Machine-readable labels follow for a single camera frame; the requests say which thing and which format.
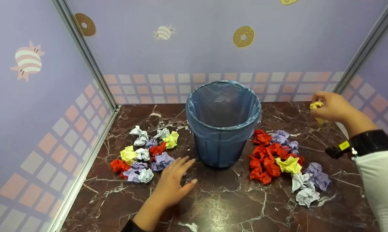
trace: marble tabletop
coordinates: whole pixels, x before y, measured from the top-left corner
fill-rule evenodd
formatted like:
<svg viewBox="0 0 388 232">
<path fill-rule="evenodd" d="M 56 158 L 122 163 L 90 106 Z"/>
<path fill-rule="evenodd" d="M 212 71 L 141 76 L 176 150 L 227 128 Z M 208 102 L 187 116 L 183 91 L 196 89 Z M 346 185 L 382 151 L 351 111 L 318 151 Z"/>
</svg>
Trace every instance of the marble tabletop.
<svg viewBox="0 0 388 232">
<path fill-rule="evenodd" d="M 334 123 L 319 126 L 303 102 L 262 103 L 262 121 L 267 132 L 285 130 L 300 133 L 300 155 L 318 162 L 331 177 L 327 191 L 310 208 L 296 203 L 291 193 L 291 176 L 286 173 L 268 185 L 250 180 L 248 157 L 254 149 L 247 141 L 240 160 L 229 169 L 213 169 L 200 160 L 184 177 L 197 178 L 195 188 L 176 206 L 167 210 L 155 231 L 190 232 L 185 225 L 195 223 L 198 232 L 270 231 L 379 231 L 364 195 L 356 166 L 347 157 L 333 160 L 324 153 L 327 146 L 345 140 Z M 183 104 L 121 107 L 115 122 L 64 222 L 63 232 L 120 232 L 155 189 L 160 174 L 148 184 L 132 184 L 113 174 L 110 162 L 132 145 L 128 133 L 140 125 L 149 135 L 157 129 L 178 131 L 178 146 L 172 157 L 198 158 L 193 134 L 188 128 Z"/>
</svg>

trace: black sleeve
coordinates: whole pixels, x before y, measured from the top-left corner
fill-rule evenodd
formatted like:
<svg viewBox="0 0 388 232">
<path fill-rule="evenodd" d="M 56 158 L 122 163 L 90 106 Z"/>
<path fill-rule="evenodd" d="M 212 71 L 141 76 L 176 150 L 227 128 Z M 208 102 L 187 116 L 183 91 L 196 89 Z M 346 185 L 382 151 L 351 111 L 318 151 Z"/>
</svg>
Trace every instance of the black sleeve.
<svg viewBox="0 0 388 232">
<path fill-rule="evenodd" d="M 121 232 L 147 232 L 140 229 L 132 220 L 128 220 Z"/>
</svg>

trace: blue plastic trash bag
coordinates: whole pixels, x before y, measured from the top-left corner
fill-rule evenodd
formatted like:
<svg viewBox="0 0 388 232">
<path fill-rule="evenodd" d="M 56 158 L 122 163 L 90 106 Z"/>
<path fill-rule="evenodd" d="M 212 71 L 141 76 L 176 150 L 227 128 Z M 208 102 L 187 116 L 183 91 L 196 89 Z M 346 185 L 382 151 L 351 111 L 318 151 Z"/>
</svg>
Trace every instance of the blue plastic trash bag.
<svg viewBox="0 0 388 232">
<path fill-rule="evenodd" d="M 235 164 L 261 119 L 260 100 L 236 81 L 200 86 L 188 97 L 185 110 L 200 159 L 216 168 Z"/>
</svg>

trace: black wristband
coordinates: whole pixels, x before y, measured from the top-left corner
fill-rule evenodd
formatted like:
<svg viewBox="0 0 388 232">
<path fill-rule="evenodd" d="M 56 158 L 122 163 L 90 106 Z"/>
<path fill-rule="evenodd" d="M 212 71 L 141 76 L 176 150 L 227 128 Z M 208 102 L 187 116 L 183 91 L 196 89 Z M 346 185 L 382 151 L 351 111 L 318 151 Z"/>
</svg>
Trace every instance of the black wristband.
<svg viewBox="0 0 388 232">
<path fill-rule="evenodd" d="M 349 157 L 361 157 L 377 151 L 388 151 L 388 135 L 383 130 L 369 130 L 353 136 L 338 147 L 328 147 L 325 152 L 338 159 L 347 153 Z"/>
<path fill-rule="evenodd" d="M 350 138 L 349 144 L 358 157 L 377 151 L 388 151 L 388 135 L 383 130 L 365 131 Z"/>
</svg>

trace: yellow crumpled paper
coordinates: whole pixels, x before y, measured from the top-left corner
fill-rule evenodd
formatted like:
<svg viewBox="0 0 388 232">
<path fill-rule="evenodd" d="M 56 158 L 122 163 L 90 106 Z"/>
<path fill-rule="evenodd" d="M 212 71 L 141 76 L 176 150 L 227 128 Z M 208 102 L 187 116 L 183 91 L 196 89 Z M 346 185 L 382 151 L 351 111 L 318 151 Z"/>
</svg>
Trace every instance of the yellow crumpled paper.
<svg viewBox="0 0 388 232">
<path fill-rule="evenodd" d="M 137 159 L 137 153 L 134 151 L 134 146 L 128 146 L 124 150 L 120 151 L 121 159 L 128 165 L 132 165 L 134 160 Z"/>
<path fill-rule="evenodd" d="M 320 108 L 323 106 L 323 103 L 320 102 L 320 101 L 315 101 L 313 102 L 312 104 L 310 104 L 310 109 L 313 110 L 313 109 L 317 109 L 317 108 Z M 319 125 L 323 125 L 325 120 L 324 119 L 321 119 L 321 118 L 316 118 L 317 122 L 319 123 Z"/>
<path fill-rule="evenodd" d="M 177 145 L 177 139 L 179 134 L 175 131 L 171 132 L 170 135 L 163 138 L 163 141 L 166 142 L 166 148 L 171 149 L 174 148 Z"/>
<path fill-rule="evenodd" d="M 281 161 L 280 157 L 275 158 L 282 173 L 300 173 L 301 165 L 297 163 L 299 158 L 288 157 L 287 160 Z"/>
</svg>

